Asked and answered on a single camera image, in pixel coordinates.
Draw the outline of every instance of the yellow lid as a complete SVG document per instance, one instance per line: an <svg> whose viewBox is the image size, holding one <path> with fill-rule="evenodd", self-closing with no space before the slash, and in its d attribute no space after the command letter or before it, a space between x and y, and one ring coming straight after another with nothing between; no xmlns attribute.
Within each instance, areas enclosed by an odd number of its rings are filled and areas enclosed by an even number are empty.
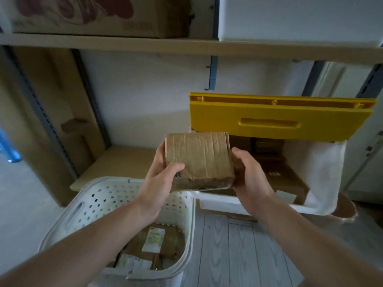
<svg viewBox="0 0 383 287"><path fill-rule="evenodd" d="M376 99L191 92L192 128L272 139L343 141L371 115Z"/></svg>

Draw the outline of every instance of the gray floor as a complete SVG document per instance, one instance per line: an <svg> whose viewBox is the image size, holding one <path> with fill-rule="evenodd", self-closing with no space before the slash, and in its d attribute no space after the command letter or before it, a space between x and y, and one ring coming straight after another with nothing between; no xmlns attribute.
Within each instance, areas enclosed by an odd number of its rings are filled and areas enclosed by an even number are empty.
<svg viewBox="0 0 383 287"><path fill-rule="evenodd" d="M62 211L24 162L9 164L0 155L0 274L36 253ZM358 211L353 224L326 231L383 270L383 230ZM182 286L295 287L303 279L259 224L197 213L195 228Z"/></svg>

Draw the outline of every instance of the printed illustration on box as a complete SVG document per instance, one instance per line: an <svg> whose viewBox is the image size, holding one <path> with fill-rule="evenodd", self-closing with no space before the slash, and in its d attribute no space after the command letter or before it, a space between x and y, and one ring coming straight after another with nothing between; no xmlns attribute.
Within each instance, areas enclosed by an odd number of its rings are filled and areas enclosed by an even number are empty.
<svg viewBox="0 0 383 287"><path fill-rule="evenodd" d="M134 13L130 0L15 0L15 4L23 16L42 16L57 26L62 22L84 25L115 15L129 19Z"/></svg>

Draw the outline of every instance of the person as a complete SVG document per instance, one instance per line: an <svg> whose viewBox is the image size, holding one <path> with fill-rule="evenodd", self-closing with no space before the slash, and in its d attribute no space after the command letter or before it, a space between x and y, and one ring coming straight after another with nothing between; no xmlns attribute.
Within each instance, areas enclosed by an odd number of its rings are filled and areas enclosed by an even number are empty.
<svg viewBox="0 0 383 287"><path fill-rule="evenodd" d="M258 162L232 149L245 165L234 188L246 211L265 227L311 286L381 286L383 273L352 250L332 241L277 198ZM141 229L154 222L183 163L164 164L156 151L137 199L74 232L3 275L0 286L86 286Z"/></svg>

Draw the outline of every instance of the person's left hand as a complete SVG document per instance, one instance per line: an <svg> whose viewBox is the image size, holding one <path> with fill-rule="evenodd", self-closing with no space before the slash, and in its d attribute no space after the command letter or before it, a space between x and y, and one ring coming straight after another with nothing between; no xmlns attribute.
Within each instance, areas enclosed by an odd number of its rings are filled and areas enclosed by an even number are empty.
<svg viewBox="0 0 383 287"><path fill-rule="evenodd" d="M166 168L165 165L165 141L163 141L156 151L136 200L151 221L157 218L168 198L175 174L185 168L185 164L178 162L172 162Z"/></svg>

